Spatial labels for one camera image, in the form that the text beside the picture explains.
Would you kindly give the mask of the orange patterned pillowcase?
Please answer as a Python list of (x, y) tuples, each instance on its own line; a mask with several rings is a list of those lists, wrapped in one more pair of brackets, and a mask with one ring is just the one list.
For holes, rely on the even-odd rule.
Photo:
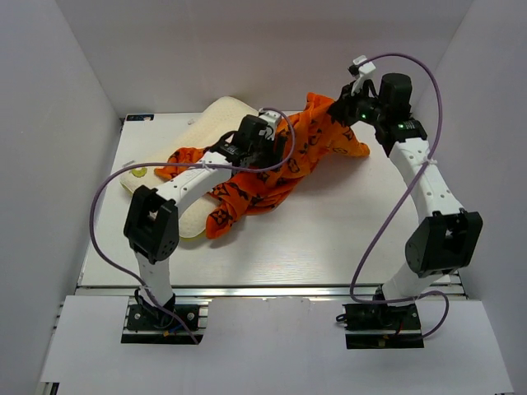
[(308, 93), (305, 108), (289, 117), (295, 129), (295, 149), (287, 163), (262, 173), (242, 172), (218, 184), (180, 217), (180, 236), (205, 234), (217, 239), (243, 216), (260, 215), (279, 206), (300, 181), (328, 154), (352, 158), (370, 155), (350, 127), (333, 121), (327, 110), (333, 99)]

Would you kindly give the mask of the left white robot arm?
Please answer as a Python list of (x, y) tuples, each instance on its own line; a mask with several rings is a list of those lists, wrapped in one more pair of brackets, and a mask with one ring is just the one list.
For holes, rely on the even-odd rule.
[(281, 120), (282, 114), (271, 109), (246, 115), (237, 130), (207, 147), (200, 159), (185, 164), (181, 174), (158, 187), (141, 186), (133, 193), (124, 235), (144, 282), (138, 294), (141, 303), (148, 304), (145, 316), (155, 328), (166, 328), (174, 318), (169, 258), (180, 241), (180, 217), (233, 174), (279, 167), (287, 144), (287, 138), (277, 134)]

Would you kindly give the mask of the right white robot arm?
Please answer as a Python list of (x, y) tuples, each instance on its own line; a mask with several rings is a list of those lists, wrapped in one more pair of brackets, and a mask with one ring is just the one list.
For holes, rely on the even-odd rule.
[(402, 267), (380, 287), (371, 308), (373, 321), (391, 328), (434, 281), (467, 267), (476, 249), (483, 219), (466, 211), (450, 191), (432, 158), (427, 133), (411, 115), (409, 76), (388, 73), (375, 88), (369, 77), (346, 85), (329, 108), (333, 121), (351, 127), (362, 121), (375, 129), (375, 139), (407, 185), (404, 193), (417, 210), (418, 227), (404, 246)]

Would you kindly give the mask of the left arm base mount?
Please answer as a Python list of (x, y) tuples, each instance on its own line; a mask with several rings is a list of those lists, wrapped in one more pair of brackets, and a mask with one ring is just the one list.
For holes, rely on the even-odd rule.
[(148, 309), (130, 298), (124, 317), (120, 341), (135, 345), (191, 345), (199, 344), (208, 319), (208, 305), (184, 302), (174, 305), (174, 313), (180, 318)]

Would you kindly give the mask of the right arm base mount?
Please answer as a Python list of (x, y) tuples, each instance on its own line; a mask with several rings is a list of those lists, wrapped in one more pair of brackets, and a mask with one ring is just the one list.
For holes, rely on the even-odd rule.
[(343, 305), (335, 323), (344, 329), (348, 350), (396, 350), (424, 347), (422, 324), (413, 297), (387, 303), (380, 287), (363, 298), (350, 291), (352, 301)]

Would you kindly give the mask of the aluminium table rail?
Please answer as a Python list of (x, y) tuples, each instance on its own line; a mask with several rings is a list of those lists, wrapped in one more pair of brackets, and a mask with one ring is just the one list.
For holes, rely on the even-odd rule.
[[(74, 295), (86, 296), (133, 296), (137, 286), (80, 286)], [(373, 296), (377, 286), (358, 286), (356, 295), (360, 297)], [(432, 285), (430, 290), (438, 290), (449, 297), (466, 298), (460, 279), (455, 277), (454, 282), (440, 282)], [(215, 297), (279, 297), (279, 296), (305, 296), (305, 297), (347, 297), (349, 286), (216, 286), (216, 287), (182, 287), (173, 288), (179, 298), (215, 298)]]

